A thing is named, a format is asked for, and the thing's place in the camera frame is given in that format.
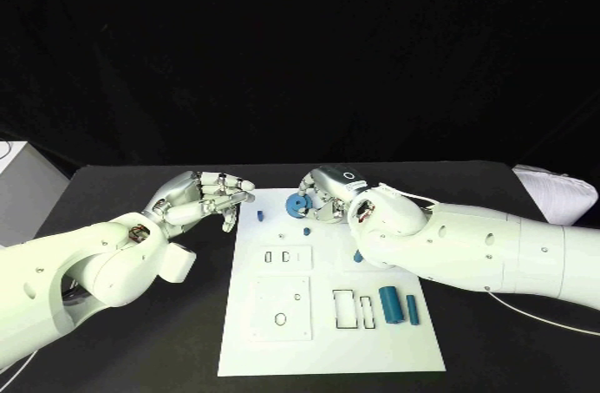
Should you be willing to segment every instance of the blue object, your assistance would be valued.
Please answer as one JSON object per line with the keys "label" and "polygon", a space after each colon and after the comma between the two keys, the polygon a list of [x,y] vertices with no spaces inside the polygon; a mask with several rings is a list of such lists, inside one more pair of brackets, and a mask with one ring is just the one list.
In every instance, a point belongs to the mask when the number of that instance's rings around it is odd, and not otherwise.
{"label": "blue object", "polygon": [[404,321],[403,309],[400,308],[400,299],[397,288],[385,286],[380,288],[381,305],[384,306],[385,322],[400,324]]}
{"label": "blue object", "polygon": [[286,201],[286,210],[287,213],[295,217],[295,218],[303,218],[305,215],[302,215],[298,210],[300,208],[306,208],[310,209],[313,207],[313,201],[310,199],[309,195],[300,196],[298,193],[293,193]]}
{"label": "blue object", "polygon": [[407,295],[410,324],[419,325],[417,303],[414,295]]}
{"label": "blue object", "polygon": [[358,250],[357,250],[357,253],[354,254],[354,261],[357,263],[361,263],[362,262],[362,254],[361,254],[361,252]]}

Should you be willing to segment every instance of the robotic hand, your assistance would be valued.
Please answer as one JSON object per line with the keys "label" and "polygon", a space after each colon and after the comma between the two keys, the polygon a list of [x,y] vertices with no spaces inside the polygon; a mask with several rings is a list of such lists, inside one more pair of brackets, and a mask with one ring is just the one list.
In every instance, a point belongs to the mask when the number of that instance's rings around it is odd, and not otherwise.
{"label": "robotic hand", "polygon": [[[527,293],[600,309],[600,232],[556,226],[478,206],[443,204],[380,184],[348,167],[306,175],[325,205],[298,212],[348,217],[364,259],[471,291]],[[429,202],[420,207],[411,199]]]}
{"label": "robotic hand", "polygon": [[[169,239],[215,213],[231,231],[253,189],[235,176],[186,172],[162,186],[143,213],[0,250],[0,370],[96,313],[133,302],[156,276],[184,282],[197,255]],[[65,276],[77,285],[62,292]]]}

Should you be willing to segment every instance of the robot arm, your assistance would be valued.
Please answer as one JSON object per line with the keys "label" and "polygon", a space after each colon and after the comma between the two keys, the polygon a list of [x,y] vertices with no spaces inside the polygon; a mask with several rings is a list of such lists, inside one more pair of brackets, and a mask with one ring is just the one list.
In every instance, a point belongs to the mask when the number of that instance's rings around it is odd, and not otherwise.
{"label": "robot arm", "polygon": [[[319,180],[315,187],[322,187]],[[471,291],[543,295],[600,309],[598,230],[433,200],[422,208],[407,195],[381,184],[344,199],[352,237],[370,263],[400,266]],[[319,219],[319,212],[312,218]]]}
{"label": "robot arm", "polygon": [[[0,251],[0,369],[97,312],[133,302],[156,276],[184,282],[197,255],[169,239],[215,213],[228,232],[253,189],[234,176],[186,172],[159,189],[143,213]],[[64,276],[78,282],[65,293]]]}

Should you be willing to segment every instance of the white board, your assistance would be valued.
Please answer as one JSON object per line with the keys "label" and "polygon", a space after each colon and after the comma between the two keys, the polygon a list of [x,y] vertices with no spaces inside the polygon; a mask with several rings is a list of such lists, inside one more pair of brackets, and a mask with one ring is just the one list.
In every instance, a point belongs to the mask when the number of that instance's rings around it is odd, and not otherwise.
{"label": "white board", "polygon": [[[256,202],[241,205],[220,376],[445,371],[417,276],[397,267],[380,269],[364,261],[355,263],[357,245],[348,224],[326,225],[287,215],[286,199],[295,191],[259,189],[254,192]],[[263,222],[259,221],[257,211],[264,213]],[[312,230],[309,236],[303,234],[305,227]],[[310,246],[312,267],[266,269],[264,257],[260,261],[266,246]],[[272,322],[277,308],[287,307],[283,304],[272,309],[257,306],[257,282],[274,277],[308,278],[312,329],[308,339],[274,341],[274,334],[267,336],[267,340],[260,337],[261,340],[253,341],[251,330],[257,327],[257,319],[266,317],[266,322]],[[387,324],[384,319],[380,288],[388,285],[398,288],[407,319],[401,324]],[[334,290],[344,289],[354,292],[358,329],[336,329]],[[414,295],[417,299],[420,325],[409,322],[407,295]],[[364,328],[361,297],[365,296],[371,297],[375,329]]]}

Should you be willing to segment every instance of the black background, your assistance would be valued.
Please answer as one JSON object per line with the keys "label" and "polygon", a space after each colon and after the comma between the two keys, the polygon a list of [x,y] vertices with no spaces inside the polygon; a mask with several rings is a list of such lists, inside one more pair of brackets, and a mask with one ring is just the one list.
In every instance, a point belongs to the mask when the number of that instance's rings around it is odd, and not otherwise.
{"label": "black background", "polygon": [[[260,178],[261,187],[296,187],[313,167],[305,164],[214,168]],[[485,206],[543,219],[517,176],[498,163],[354,167],[373,182],[384,181],[410,193],[422,192],[448,203]],[[175,175],[186,169],[208,168],[83,168],[39,236],[137,211]],[[159,278],[136,302],[98,313],[67,337],[44,347],[10,391],[598,392],[599,337],[524,317],[485,293],[427,280],[422,280],[422,285],[446,362],[445,373],[217,377],[235,244],[235,235],[221,231],[221,223],[218,216],[205,219],[175,240],[198,253],[185,282],[173,285]],[[305,226],[299,221],[299,233]],[[596,310],[544,297],[504,295],[502,298],[544,318],[600,331]]]}
{"label": "black background", "polygon": [[478,159],[598,183],[599,15],[598,0],[3,0],[0,131],[68,174]]}

